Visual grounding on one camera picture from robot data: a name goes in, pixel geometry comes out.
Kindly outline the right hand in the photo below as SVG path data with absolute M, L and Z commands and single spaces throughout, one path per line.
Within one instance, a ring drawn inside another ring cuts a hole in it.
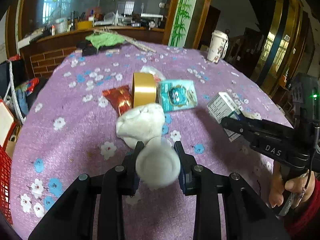
M 271 187 L 270 193 L 268 197 L 268 201 L 272 208 L 275 206 L 281 206 L 284 201 L 284 191 L 289 191 L 292 193 L 302 193 L 304 186 L 308 180 L 308 176 L 306 177 L 297 177 L 287 182 L 284 182 L 280 172 L 281 164 L 277 161 L 273 162 L 273 174 L 271 179 Z M 316 185 L 316 177 L 315 173 L 312 172 L 309 180 L 308 187 L 306 188 L 304 195 L 302 197 L 296 196 L 292 208 L 301 209 L 302 207 L 306 206 L 309 202 L 310 197 L 312 196 L 315 185 Z

